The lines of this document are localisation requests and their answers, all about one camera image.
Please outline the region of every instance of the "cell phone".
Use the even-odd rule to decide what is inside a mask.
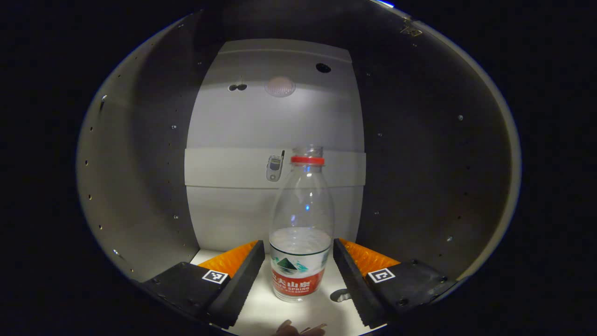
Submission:
[[[282,164],[284,162],[284,151],[282,156],[271,155],[267,161],[266,179],[270,182],[276,182],[282,175]]]

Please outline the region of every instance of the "black background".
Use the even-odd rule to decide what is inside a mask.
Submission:
[[[2,333],[204,334],[140,292],[103,255],[78,205],[74,171],[79,128],[103,80],[201,2],[5,6],[2,278],[9,282]],[[595,171],[588,98],[596,74],[586,49],[594,44],[594,10],[588,2],[543,1],[396,7],[452,39],[489,73],[512,110],[524,165],[518,208],[500,246],[446,300],[405,316],[404,334],[589,334],[596,291],[585,288],[595,277],[584,270],[595,263],[595,221],[586,215],[593,198],[583,191]]]

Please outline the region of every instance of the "bottle label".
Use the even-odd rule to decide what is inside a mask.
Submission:
[[[284,253],[272,246],[270,256],[274,288],[291,296],[315,292],[324,276],[329,252],[330,248],[327,248],[318,253],[296,255]]]

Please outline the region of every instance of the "round light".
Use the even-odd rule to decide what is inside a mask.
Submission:
[[[267,93],[274,97],[290,96],[296,89],[296,84],[288,77],[274,77],[265,85]]]

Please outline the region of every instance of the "hole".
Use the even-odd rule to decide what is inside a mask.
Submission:
[[[322,72],[324,74],[327,74],[328,72],[332,71],[332,68],[323,63],[317,63],[315,65],[315,68],[317,69],[317,71]]]
[[[342,302],[351,299],[352,297],[350,296],[350,293],[348,293],[348,289],[346,288],[338,289],[337,291],[330,294],[330,300],[334,302]]]

